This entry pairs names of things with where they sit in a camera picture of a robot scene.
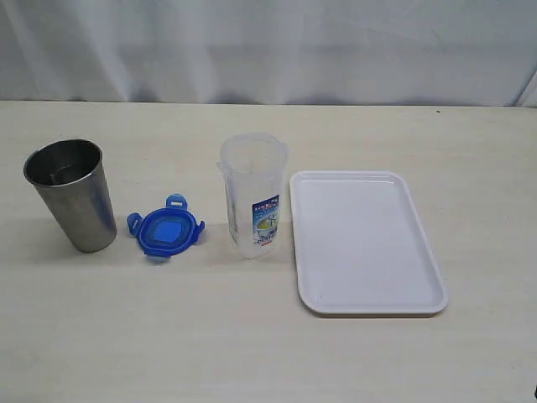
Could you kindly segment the blue plastic lid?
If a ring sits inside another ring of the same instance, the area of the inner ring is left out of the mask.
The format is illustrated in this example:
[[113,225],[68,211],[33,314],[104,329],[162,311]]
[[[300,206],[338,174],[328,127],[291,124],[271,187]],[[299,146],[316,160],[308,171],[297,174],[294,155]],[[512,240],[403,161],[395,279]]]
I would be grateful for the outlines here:
[[166,198],[165,206],[143,217],[137,212],[126,218],[128,231],[136,238],[146,260],[162,264],[196,244],[204,221],[197,221],[187,200],[178,193]]

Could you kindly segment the stainless steel tumbler cup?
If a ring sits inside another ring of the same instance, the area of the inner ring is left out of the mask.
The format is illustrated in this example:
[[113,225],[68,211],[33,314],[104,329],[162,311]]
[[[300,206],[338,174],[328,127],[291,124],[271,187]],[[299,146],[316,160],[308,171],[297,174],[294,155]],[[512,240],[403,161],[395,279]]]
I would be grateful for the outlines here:
[[83,253],[110,245],[117,235],[102,151],[86,139],[67,139],[34,151],[23,174],[55,221]]

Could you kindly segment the clear tall plastic container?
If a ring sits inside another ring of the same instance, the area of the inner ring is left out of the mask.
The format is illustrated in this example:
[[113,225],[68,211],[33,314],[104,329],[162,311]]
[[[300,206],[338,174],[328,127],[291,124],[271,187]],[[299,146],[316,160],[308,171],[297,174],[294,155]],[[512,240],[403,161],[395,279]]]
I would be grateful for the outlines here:
[[287,146],[269,133],[238,134],[220,148],[229,233],[244,258],[274,247],[288,157]]

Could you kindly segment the white rectangular plastic tray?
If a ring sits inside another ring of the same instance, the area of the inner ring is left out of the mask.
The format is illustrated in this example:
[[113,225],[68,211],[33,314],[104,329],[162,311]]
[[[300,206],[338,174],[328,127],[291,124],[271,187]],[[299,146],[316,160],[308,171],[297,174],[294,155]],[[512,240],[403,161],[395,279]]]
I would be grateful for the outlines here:
[[403,177],[302,170],[289,180],[297,287],[319,316],[432,317],[449,297]]

